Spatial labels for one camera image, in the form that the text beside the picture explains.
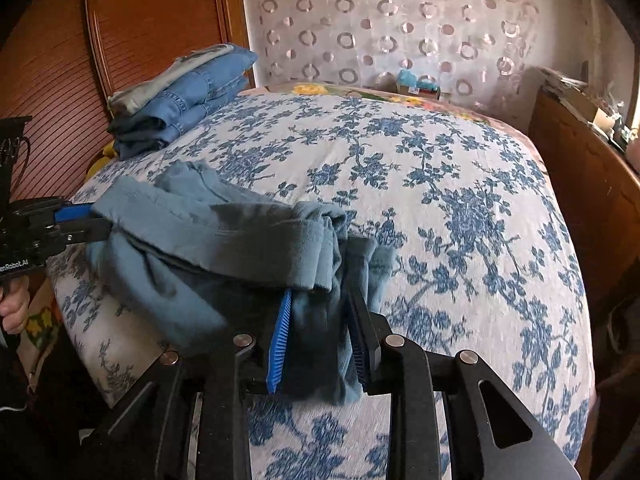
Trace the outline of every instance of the patterned curtain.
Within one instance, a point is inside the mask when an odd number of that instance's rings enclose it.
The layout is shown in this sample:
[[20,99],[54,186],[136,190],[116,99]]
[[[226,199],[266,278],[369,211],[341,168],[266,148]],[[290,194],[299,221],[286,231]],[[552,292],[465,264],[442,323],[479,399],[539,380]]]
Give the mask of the patterned curtain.
[[452,102],[507,108],[536,39],[536,0],[251,0],[262,84],[393,88],[401,68]]

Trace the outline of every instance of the bed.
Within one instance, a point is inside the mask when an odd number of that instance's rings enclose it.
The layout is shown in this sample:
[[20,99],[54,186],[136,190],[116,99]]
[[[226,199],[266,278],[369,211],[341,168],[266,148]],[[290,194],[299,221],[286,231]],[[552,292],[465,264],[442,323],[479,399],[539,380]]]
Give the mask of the bed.
[[[95,201],[119,175],[151,182],[174,160],[204,160],[286,203],[340,205],[354,232],[396,248],[382,306],[393,330],[430,351],[477,351],[575,461],[594,391],[588,306],[532,143],[449,105],[340,92],[250,91],[166,149],[107,165],[73,200]],[[48,270],[70,338],[113,405],[169,343],[90,275],[82,246]],[[256,402],[254,478],[384,478],[388,403]],[[450,476],[440,400],[438,421]]]

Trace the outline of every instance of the silver screw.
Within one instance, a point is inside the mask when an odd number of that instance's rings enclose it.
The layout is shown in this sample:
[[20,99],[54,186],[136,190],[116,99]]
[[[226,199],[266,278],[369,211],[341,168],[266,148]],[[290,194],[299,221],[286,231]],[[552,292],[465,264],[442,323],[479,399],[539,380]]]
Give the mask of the silver screw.
[[173,366],[178,362],[178,352],[169,350],[159,357],[159,361],[161,365]]
[[234,345],[244,348],[245,346],[249,346],[253,340],[254,338],[248,334],[238,334],[234,337]]
[[398,334],[388,335],[385,337],[385,343],[387,346],[398,348],[404,345],[404,337]]
[[474,365],[478,362],[478,354],[473,350],[463,350],[460,352],[460,360],[468,365]]

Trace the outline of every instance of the person's arm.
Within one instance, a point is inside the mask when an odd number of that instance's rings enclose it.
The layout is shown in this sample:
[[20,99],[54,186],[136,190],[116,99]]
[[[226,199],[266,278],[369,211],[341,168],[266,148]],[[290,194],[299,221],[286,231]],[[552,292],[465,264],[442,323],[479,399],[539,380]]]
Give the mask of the person's arm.
[[8,334],[19,334],[27,324],[29,308],[29,277],[11,280],[10,290],[0,287],[0,319]]

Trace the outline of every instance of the teal garment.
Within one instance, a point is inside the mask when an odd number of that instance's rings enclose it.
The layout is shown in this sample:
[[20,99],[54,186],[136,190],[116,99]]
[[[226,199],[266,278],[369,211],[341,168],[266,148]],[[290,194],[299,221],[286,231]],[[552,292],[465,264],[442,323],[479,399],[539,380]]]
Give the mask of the teal garment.
[[345,284],[377,311],[394,250],[348,235],[341,208],[286,205],[224,182],[204,162],[176,162],[153,186],[120,177],[94,210],[114,228],[87,245],[92,269],[178,350],[260,336],[292,288],[282,392],[335,404],[359,397]]

